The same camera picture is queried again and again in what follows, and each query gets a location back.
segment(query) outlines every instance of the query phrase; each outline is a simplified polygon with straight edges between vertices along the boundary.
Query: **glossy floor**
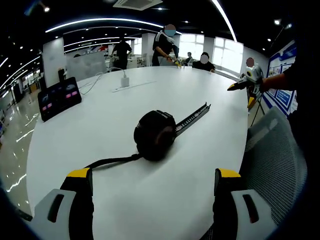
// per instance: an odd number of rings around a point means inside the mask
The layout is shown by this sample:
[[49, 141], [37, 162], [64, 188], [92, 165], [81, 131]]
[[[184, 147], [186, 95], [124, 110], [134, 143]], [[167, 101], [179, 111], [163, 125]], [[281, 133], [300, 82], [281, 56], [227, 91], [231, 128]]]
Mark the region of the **glossy floor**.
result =
[[[1, 138], [0, 177], [2, 187], [12, 204], [31, 215], [27, 194], [27, 159], [33, 130], [39, 117], [37, 92], [26, 95], [21, 102], [12, 106], [6, 114], [6, 130]], [[256, 114], [256, 104], [248, 115], [250, 127]], [[258, 111], [255, 123], [263, 116]]]

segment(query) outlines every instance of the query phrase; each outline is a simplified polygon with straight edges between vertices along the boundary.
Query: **hand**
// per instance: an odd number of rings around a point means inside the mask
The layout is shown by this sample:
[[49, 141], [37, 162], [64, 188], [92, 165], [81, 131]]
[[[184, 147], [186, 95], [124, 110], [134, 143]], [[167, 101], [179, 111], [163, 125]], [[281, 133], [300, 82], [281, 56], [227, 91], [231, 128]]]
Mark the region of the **hand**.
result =
[[173, 60], [171, 59], [171, 57], [169, 55], [166, 55], [166, 60], [169, 62], [169, 63], [172, 63]]

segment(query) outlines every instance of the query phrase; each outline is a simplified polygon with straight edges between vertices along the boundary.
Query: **white table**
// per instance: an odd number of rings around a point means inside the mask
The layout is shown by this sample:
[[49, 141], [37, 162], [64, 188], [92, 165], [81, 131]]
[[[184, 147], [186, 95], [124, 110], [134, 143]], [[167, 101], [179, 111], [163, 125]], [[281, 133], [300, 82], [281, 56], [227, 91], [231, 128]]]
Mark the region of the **white table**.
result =
[[239, 78], [236, 76], [236, 75], [233, 75], [232, 73], [228, 72], [228, 71], [224, 71], [224, 70], [219, 70], [219, 69], [216, 69], [214, 70], [214, 72], [216, 74], [219, 74], [221, 76], [224, 76], [228, 79], [232, 79], [232, 80], [235, 80], [236, 82], [239, 82]]
[[112, 93], [122, 74], [105, 74], [82, 103], [37, 121], [27, 160], [31, 211], [69, 172], [136, 153], [134, 130], [147, 112], [162, 110], [179, 122], [207, 102], [210, 111], [161, 162], [141, 158], [93, 171], [94, 239], [198, 240], [213, 223], [215, 169], [240, 169], [247, 93], [227, 91], [234, 81], [215, 73], [161, 66], [127, 70], [131, 84], [156, 82]]

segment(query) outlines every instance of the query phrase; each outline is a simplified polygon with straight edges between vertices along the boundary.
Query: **face mask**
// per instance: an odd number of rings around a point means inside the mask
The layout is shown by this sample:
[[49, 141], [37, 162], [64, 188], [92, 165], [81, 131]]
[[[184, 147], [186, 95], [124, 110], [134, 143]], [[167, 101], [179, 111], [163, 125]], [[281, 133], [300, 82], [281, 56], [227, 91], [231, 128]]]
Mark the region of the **face mask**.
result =
[[209, 61], [209, 58], [208, 58], [207, 55], [202, 55], [202, 56], [200, 57], [200, 62], [201, 62], [202, 64], [206, 64], [208, 61]]
[[165, 29], [164, 33], [171, 37], [171, 36], [175, 35], [176, 30], [167, 30], [167, 29]]

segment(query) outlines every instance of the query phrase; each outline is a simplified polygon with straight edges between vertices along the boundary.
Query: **yellow tool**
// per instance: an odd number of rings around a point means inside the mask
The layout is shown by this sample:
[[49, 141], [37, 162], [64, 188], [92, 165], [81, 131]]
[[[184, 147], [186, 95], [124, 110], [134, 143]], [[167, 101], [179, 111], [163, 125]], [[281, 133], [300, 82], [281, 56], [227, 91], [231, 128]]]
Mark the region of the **yellow tool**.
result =
[[248, 99], [248, 108], [252, 108], [255, 105], [256, 98], [260, 92], [260, 85], [263, 79], [263, 72], [261, 67], [256, 63], [253, 67], [247, 66], [245, 69], [245, 74], [240, 79], [240, 81], [232, 84], [227, 90], [234, 91], [244, 88], [252, 88], [252, 91], [249, 91]]

